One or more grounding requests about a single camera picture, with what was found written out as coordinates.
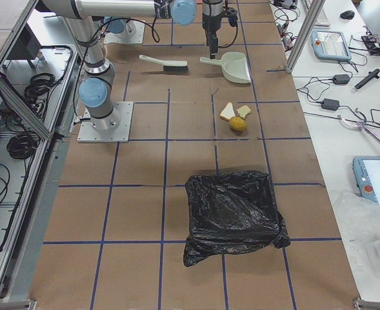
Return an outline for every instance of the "transparent plastic sheet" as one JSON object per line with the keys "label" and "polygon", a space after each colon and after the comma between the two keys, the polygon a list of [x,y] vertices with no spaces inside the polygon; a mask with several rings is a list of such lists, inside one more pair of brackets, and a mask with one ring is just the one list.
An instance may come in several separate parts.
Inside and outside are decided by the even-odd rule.
{"label": "transparent plastic sheet", "polygon": [[212,255],[251,253],[271,243],[276,248],[290,245],[267,173],[192,176],[185,188],[190,209],[186,267]]}
{"label": "transparent plastic sheet", "polygon": [[352,269],[372,270],[380,276],[380,206],[344,192],[335,201],[334,209]]}

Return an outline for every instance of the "yellow lemon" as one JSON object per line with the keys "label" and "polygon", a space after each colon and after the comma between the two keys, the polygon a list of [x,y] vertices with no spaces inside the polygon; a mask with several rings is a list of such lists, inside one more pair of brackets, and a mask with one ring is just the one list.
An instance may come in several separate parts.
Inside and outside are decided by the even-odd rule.
{"label": "yellow lemon", "polygon": [[242,118],[239,118],[238,116],[234,116],[230,118],[230,127],[233,130],[236,131],[244,131],[247,129],[247,123]]}

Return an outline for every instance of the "garbage bag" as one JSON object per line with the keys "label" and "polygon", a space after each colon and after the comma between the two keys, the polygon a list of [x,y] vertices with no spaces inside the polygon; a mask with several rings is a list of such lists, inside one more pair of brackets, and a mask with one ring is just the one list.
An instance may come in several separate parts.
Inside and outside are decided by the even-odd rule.
{"label": "garbage bag", "polygon": [[270,243],[278,249],[290,245],[267,173],[191,176],[185,189],[190,210],[186,267],[212,255],[251,253]]}

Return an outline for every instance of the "hand brush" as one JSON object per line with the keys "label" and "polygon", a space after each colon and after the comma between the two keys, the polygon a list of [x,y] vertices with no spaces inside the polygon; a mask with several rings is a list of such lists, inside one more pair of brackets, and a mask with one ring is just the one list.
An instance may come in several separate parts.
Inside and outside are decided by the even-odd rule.
{"label": "hand brush", "polygon": [[187,72],[188,63],[187,60],[160,60],[145,55],[139,56],[140,60],[149,61],[151,63],[157,63],[163,66],[164,71],[168,72]]}

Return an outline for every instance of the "bread slice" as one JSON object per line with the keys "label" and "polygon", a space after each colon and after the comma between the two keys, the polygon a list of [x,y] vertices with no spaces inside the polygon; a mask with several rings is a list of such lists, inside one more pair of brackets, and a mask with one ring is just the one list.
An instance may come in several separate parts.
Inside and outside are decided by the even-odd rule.
{"label": "bread slice", "polygon": [[252,112],[252,110],[247,105],[243,105],[242,107],[239,107],[236,111],[237,111],[237,114],[242,119],[245,119],[246,116]]}
{"label": "bread slice", "polygon": [[233,118],[235,116],[233,103],[229,102],[227,103],[226,107],[221,111],[220,118],[225,119],[226,121],[229,121],[230,118]]}

